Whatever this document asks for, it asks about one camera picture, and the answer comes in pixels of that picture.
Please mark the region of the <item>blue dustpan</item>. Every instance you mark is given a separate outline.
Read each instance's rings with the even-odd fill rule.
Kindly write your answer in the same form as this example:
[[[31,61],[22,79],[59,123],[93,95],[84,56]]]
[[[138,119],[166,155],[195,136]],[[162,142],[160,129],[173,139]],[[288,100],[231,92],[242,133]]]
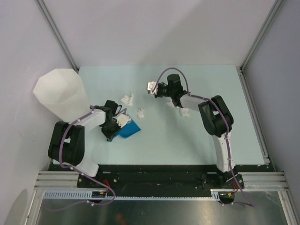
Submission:
[[[141,131],[139,126],[132,120],[126,126],[124,126],[121,131],[115,136],[120,136],[122,138],[129,138],[130,136],[136,134],[137,132]]]

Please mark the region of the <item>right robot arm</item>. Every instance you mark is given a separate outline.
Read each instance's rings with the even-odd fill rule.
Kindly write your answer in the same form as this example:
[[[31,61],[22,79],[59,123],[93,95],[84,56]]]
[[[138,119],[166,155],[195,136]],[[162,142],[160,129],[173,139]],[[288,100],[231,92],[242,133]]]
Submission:
[[[149,82],[147,91],[155,98],[169,97],[175,107],[200,113],[206,132],[213,138],[217,156],[216,166],[222,172],[216,176],[216,182],[221,188],[229,187],[233,183],[229,172],[235,167],[231,150],[234,120],[223,98],[220,95],[205,98],[190,94],[182,87],[178,74],[169,75],[167,83]]]

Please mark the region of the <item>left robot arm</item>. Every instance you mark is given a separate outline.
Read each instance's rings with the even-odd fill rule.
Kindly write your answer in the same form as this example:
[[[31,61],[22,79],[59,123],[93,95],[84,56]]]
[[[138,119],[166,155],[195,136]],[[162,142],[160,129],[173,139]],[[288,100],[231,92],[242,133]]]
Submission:
[[[55,124],[48,157],[63,168],[75,168],[88,175],[87,182],[97,188],[104,178],[98,173],[99,165],[85,156],[85,134],[100,127],[107,141],[111,142],[123,125],[117,119],[122,106],[107,100],[104,106],[91,106],[90,112],[72,123],[59,121]]]

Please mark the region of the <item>paper scrap top centre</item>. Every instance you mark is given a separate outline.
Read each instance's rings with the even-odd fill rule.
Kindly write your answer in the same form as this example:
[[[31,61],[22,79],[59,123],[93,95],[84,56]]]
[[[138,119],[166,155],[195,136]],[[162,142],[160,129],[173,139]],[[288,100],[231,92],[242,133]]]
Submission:
[[[171,108],[176,108],[176,106],[174,105],[174,103],[172,102],[172,100],[168,100],[168,101],[166,101],[166,104],[169,106],[169,107],[171,107]]]

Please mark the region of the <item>paper scrap right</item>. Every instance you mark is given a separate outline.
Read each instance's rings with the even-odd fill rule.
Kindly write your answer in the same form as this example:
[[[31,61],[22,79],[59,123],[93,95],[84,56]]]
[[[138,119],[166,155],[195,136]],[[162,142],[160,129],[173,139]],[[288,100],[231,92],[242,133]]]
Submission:
[[[189,113],[189,110],[187,108],[181,108],[180,109],[180,113],[185,118],[189,118],[190,117],[190,113]]]

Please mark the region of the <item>paper scrap left upper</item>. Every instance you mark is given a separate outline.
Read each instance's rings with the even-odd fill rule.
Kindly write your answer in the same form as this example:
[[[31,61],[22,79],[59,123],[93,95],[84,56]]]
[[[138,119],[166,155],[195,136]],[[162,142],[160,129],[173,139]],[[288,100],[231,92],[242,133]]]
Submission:
[[[134,94],[132,93],[130,96],[124,95],[120,99],[120,102],[127,106],[133,106],[133,100],[134,100]]]

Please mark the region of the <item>paper scrap centre small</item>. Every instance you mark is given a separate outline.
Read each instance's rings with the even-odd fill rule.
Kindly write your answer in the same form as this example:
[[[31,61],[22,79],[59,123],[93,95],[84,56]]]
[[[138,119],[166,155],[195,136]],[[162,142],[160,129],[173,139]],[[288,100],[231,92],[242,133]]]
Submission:
[[[143,108],[138,109],[138,111],[136,112],[136,115],[139,119],[144,118],[144,109]]]

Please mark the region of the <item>translucent white waste bin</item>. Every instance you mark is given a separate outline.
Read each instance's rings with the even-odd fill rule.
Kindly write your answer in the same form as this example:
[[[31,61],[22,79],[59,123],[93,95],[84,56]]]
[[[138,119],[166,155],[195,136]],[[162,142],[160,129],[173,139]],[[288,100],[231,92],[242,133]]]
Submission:
[[[33,94],[39,102],[64,122],[73,122],[90,112],[80,76],[73,69],[59,68],[37,81]]]

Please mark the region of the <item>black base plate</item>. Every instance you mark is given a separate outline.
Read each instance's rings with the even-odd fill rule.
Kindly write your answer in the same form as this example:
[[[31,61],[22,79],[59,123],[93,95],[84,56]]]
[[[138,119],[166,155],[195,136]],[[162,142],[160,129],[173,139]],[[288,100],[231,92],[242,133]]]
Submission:
[[[108,185],[109,196],[141,198],[209,197],[212,189],[244,189],[237,171],[220,172],[215,165],[102,165],[94,180],[79,175],[78,188]]]

